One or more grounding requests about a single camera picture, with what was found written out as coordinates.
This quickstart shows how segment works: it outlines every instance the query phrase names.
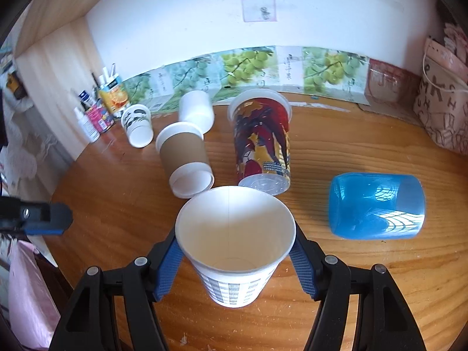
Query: transparent blue tumbler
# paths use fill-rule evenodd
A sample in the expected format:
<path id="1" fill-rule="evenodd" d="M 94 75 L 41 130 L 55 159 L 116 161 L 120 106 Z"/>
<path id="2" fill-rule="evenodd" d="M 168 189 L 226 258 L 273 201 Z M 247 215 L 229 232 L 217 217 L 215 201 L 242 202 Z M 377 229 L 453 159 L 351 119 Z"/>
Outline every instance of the transparent blue tumbler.
<path id="1" fill-rule="evenodd" d="M 354 240 L 408 239 L 423 226 L 423 187 L 412 175 L 346 173 L 331 182 L 331 231 Z"/>

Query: orange juice container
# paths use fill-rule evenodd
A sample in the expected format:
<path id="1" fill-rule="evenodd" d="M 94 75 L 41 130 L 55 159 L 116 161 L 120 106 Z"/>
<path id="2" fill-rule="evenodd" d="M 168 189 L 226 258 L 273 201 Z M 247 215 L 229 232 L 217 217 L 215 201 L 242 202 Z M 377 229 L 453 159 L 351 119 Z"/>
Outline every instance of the orange juice container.
<path id="1" fill-rule="evenodd" d="M 101 86 L 99 96 L 111 114 L 119 118 L 130 106 L 127 90 L 118 74 L 112 75 L 106 84 Z"/>

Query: wood grain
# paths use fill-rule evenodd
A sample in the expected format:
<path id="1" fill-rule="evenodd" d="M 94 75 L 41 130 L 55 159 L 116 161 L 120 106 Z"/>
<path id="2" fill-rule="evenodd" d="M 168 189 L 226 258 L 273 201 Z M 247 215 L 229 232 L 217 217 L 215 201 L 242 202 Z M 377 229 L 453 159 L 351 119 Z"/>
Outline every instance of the wood grain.
<path id="1" fill-rule="evenodd" d="M 351 103 L 319 102 L 349 109 L 293 108 L 291 188 L 279 196 L 309 239 L 348 265 L 387 265 L 406 298 L 428 351 L 445 351 L 468 320 L 468 173 L 466 158 L 438 148 L 423 129 Z M 216 107 L 205 143 L 215 186 L 236 183 L 232 134 L 226 108 Z M 153 119 L 155 134 L 177 120 Z M 351 241 L 327 224 L 328 186 L 345 172 L 407 173 L 426 194 L 424 227 L 411 240 Z M 172 195 L 154 143 L 131 148 L 119 125 L 89 145 L 53 199 L 73 209 L 74 223 L 47 243 L 74 286 L 91 265 L 127 265 L 165 238 L 185 200 Z M 210 300 L 186 259 L 171 292 L 155 305 L 172 350 L 303 350 L 318 305 L 299 284 L 289 258 L 257 300 L 227 309 Z M 357 297 L 352 297 L 343 350 L 351 350 Z M 119 302 L 120 336 L 130 343 Z M 182 337 L 187 344 L 182 345 Z"/>
<path id="2" fill-rule="evenodd" d="M 102 60 L 85 18 L 54 31 L 16 58 L 28 95 L 68 153 L 78 158 L 89 140 L 77 123 L 73 96 L 92 91 L 91 71 L 100 75 Z"/>
<path id="3" fill-rule="evenodd" d="M 33 0 L 16 44 L 15 56 L 63 25 L 85 16 L 99 1 Z"/>

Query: red patterned plastic cup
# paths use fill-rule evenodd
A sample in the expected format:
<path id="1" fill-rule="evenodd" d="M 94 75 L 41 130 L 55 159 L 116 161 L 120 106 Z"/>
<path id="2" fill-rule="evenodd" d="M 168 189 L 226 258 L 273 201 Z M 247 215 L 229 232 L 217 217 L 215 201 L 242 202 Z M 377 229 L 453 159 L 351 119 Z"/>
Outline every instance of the red patterned plastic cup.
<path id="1" fill-rule="evenodd" d="M 234 126 L 239 186 L 271 195 L 288 190 L 292 114 L 283 95 L 264 88 L 245 91 L 231 102 L 228 118 Z"/>

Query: white wall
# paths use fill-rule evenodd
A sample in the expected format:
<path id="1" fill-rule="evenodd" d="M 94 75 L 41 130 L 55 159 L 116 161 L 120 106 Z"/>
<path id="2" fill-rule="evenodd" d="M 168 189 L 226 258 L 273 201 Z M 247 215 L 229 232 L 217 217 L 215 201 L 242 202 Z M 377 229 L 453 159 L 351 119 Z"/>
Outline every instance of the white wall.
<path id="1" fill-rule="evenodd" d="M 278 22 L 244 23 L 240 0 L 101 0 L 86 15 L 104 63 L 125 80 L 163 64 L 250 46 L 356 52 L 420 74 L 441 37 L 436 0 L 276 0 Z"/>

